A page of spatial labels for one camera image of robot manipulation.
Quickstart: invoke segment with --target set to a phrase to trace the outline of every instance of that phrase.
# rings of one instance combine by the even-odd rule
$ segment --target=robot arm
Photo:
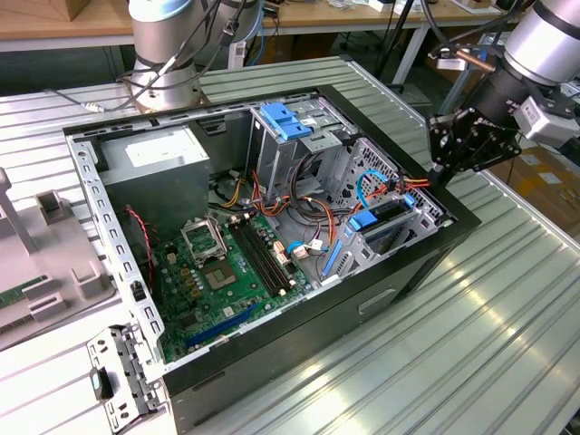
[[[541,0],[507,40],[503,56],[452,114],[428,122],[431,184],[483,170],[521,152],[518,132],[559,147],[579,130],[559,84],[580,70],[580,1]]]
[[[263,4],[264,0],[130,0],[137,61],[130,80],[123,81],[140,110],[198,104],[198,78],[220,49],[256,34]],[[214,55],[198,72],[193,58],[208,45]]]

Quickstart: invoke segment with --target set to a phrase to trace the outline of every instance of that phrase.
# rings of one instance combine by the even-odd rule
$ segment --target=slotted metal surface
[[[213,102],[331,83],[430,164],[417,115],[339,58],[213,72]],[[116,105],[115,85],[71,90]],[[102,254],[61,128],[134,113],[88,114],[59,97],[0,99],[0,166],[17,208],[57,189]],[[449,190],[483,221],[421,291],[193,434],[558,433],[580,406],[580,248],[487,175]],[[117,297],[74,323],[0,354],[0,432],[106,433],[84,342],[128,319]],[[160,413],[131,433],[172,433]]]

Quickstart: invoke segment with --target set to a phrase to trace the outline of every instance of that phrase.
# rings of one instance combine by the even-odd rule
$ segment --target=ram slot
[[[287,290],[290,286],[288,278],[286,278],[284,272],[280,270],[280,266],[272,258],[272,256],[270,255],[270,251],[268,251],[268,249],[264,246],[264,242],[260,239],[259,235],[249,224],[247,224],[244,227],[244,232],[246,233],[247,239],[256,249],[257,253],[262,257],[262,259],[265,262],[267,262],[270,265],[272,272],[274,272],[275,277],[277,278],[278,284],[280,284],[282,288]]]
[[[251,226],[242,223],[230,227],[230,233],[272,297],[278,296],[280,290],[290,289],[288,279]]]

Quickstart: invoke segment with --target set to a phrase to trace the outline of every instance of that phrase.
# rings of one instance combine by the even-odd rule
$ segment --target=red cable
[[[135,219],[137,219],[137,222],[139,223],[139,225],[141,227],[141,231],[143,232],[143,236],[145,236],[145,245],[147,246],[147,262],[149,263],[149,289],[152,290],[153,289],[153,261],[151,259],[151,245],[149,242],[149,234],[147,233],[147,228],[145,227],[145,223],[143,222],[141,217],[135,211],[131,210],[130,208],[127,208],[127,212],[131,216],[133,216]]]

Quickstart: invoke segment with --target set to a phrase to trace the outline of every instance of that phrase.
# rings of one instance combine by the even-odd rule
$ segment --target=green motherboard
[[[17,285],[16,287],[9,288],[8,290],[0,293],[0,309],[6,308],[7,306],[15,304],[18,301],[22,301],[26,297],[23,292],[25,288],[42,283],[46,279],[48,279],[46,275],[40,275],[34,279],[31,279],[30,281],[26,281],[25,283]]]
[[[268,254],[276,258],[272,245],[277,239],[266,219],[252,217],[248,225],[259,235]],[[271,287],[268,292],[264,275],[250,264],[245,254],[248,253],[247,246],[246,251],[240,248],[239,238],[233,234],[234,228],[221,226],[219,231],[227,254],[222,259],[208,260],[200,269],[196,268],[183,237],[161,243],[153,249],[159,265],[152,293],[165,324],[160,344],[166,363],[176,361],[312,290],[305,274],[290,263],[271,272],[284,274],[293,283],[292,288],[282,295],[272,295]],[[208,234],[203,231],[188,234],[188,241],[194,252],[199,251],[199,247],[212,245]]]

